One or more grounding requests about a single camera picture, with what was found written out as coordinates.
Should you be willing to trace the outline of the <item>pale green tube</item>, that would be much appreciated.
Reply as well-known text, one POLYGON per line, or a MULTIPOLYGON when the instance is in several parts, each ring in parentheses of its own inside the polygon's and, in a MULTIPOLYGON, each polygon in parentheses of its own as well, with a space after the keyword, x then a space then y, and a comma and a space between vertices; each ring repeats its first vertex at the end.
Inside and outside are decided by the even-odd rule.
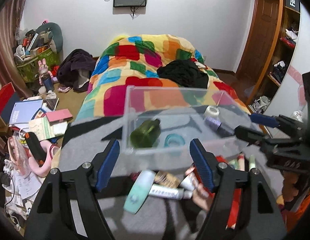
POLYGON ((251 155, 249 157, 249 170, 256 168, 255 156, 251 155))

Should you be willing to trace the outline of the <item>mint green bottle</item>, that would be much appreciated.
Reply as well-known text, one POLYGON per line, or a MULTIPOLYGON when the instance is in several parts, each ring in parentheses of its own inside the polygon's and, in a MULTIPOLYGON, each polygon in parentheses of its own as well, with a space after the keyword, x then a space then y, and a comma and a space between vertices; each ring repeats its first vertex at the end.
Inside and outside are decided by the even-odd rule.
POLYGON ((136 214, 142 207, 152 185, 154 184, 156 173, 151 170, 143 170, 135 180, 124 203, 124 210, 131 214, 136 214))

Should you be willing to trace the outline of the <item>white ointment tube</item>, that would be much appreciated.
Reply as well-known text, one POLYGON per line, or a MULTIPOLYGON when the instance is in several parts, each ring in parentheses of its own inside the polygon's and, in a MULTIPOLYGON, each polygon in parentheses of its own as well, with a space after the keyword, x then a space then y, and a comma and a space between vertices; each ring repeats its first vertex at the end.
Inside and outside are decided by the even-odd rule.
POLYGON ((153 184, 148 195, 151 197, 173 199, 173 200, 182 200, 182 199, 191 199, 192 191, 185 189, 172 189, 162 185, 153 184))

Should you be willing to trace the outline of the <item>beige cream tube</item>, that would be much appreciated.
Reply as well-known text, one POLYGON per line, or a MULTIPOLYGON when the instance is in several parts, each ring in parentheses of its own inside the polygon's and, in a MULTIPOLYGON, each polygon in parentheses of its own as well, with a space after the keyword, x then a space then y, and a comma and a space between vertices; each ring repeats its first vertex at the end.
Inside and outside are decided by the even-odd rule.
POLYGON ((189 178, 194 190, 192 194, 193 202, 199 206, 202 210, 208 212, 212 206, 214 195, 210 195, 205 189, 202 183, 198 181, 195 176, 194 165, 190 166, 185 172, 186 178, 189 178))

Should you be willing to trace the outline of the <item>grey black blanket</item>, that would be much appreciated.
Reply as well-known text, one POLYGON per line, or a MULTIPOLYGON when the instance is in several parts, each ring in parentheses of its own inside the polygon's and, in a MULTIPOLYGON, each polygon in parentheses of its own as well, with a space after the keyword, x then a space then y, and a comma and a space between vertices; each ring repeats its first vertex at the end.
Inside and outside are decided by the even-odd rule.
MULTIPOLYGON (((123 118, 119 116, 72 122, 63 139, 60 170, 74 170, 92 160, 111 139, 120 136, 122 123, 123 118)), ((94 191, 113 236, 116 239, 199 239, 207 212, 194 202, 196 191, 182 199, 150 194, 136 214, 124 210, 126 198, 142 170, 164 170, 184 179, 190 165, 188 147, 182 153, 120 154, 107 186, 94 191)), ((258 186, 256 198, 256 208, 251 208, 250 191, 242 190, 237 228, 225 230, 227 239, 252 239, 254 233, 271 233, 284 227, 279 208, 263 185, 258 186)))

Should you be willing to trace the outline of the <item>teal tape roll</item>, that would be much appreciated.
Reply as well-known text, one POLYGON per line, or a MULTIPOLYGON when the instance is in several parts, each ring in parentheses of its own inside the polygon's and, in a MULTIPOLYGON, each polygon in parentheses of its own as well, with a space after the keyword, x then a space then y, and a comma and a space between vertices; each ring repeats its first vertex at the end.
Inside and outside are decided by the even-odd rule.
POLYGON ((176 133, 168 134, 164 141, 164 147, 180 147, 184 145, 184 138, 176 133))

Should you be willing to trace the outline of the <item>green glass bottle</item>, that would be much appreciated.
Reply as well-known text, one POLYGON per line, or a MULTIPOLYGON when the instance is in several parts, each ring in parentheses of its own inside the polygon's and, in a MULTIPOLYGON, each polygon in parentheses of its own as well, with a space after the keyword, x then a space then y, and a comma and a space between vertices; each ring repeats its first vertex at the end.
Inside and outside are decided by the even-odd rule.
POLYGON ((130 142, 135 148, 149 148, 161 134, 160 120, 148 119, 130 134, 130 142))

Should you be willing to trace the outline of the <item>red flat pouch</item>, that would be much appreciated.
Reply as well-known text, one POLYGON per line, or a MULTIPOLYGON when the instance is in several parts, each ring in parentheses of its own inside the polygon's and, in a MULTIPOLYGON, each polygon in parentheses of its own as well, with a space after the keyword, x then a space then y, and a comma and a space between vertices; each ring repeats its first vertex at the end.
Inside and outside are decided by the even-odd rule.
POLYGON ((233 194, 233 200, 231 204, 231 210, 227 222, 227 228, 234 229, 236 226, 237 217, 239 214, 240 209, 240 202, 241 202, 241 189, 235 189, 233 194))

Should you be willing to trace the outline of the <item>wooden shelf unit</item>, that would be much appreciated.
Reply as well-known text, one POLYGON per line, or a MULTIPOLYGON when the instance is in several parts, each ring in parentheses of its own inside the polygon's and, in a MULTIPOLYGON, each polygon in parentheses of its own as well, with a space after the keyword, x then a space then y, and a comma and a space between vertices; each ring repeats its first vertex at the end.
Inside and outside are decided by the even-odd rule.
POLYGON ((252 83, 246 104, 261 96, 272 100, 280 88, 297 45, 300 27, 299 0, 279 0, 278 19, 269 55, 257 82, 252 83))

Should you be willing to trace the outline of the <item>black garment on bed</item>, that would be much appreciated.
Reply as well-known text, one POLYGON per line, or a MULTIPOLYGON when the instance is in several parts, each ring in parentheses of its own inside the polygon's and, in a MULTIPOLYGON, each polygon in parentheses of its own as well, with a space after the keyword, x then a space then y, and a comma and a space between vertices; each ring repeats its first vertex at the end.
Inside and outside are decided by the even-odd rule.
POLYGON ((209 77, 191 60, 175 60, 157 69, 157 75, 179 86, 207 89, 209 77))

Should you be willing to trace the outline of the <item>dark clothes pile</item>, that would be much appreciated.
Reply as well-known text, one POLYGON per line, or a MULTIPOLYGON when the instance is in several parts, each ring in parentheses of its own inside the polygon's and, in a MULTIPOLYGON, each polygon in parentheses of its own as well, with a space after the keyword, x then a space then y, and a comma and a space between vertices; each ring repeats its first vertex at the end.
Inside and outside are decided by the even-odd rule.
POLYGON ((90 53, 75 49, 60 64, 57 79, 60 84, 73 88, 75 92, 86 92, 95 64, 90 53))

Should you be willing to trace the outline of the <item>rabbit figurine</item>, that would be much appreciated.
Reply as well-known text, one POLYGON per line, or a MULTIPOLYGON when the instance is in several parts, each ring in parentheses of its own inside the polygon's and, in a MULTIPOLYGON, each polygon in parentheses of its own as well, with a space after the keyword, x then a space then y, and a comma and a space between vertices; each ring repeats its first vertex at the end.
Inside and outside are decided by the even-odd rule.
POLYGON ((48 68, 45 58, 38 61, 39 84, 46 88, 46 91, 54 91, 53 74, 48 68))

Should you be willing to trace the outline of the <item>wooden door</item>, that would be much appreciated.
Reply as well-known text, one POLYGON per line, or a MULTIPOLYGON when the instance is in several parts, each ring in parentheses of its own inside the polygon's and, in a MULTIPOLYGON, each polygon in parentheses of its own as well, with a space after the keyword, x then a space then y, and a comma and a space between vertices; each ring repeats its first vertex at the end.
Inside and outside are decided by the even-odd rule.
POLYGON ((236 72, 239 79, 258 81, 273 42, 279 0, 255 0, 246 46, 236 72))

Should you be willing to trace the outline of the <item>red box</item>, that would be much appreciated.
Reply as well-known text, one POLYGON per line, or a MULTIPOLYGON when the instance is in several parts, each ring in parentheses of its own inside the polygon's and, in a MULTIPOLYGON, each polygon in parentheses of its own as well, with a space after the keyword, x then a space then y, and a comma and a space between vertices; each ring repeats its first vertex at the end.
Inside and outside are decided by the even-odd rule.
POLYGON ((15 93, 15 88, 11 82, 7 83, 1 88, 0 90, 0 114, 14 93, 15 93))

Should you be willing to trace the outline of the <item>striped curtain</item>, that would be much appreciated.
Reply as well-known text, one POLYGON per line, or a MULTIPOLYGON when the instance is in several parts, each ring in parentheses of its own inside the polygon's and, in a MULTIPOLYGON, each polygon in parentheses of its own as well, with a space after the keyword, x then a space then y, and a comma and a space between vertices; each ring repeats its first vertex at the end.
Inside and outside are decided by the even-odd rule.
POLYGON ((25 0, 0 0, 0 86, 12 83, 19 96, 28 97, 31 91, 17 70, 12 50, 24 5, 25 0))

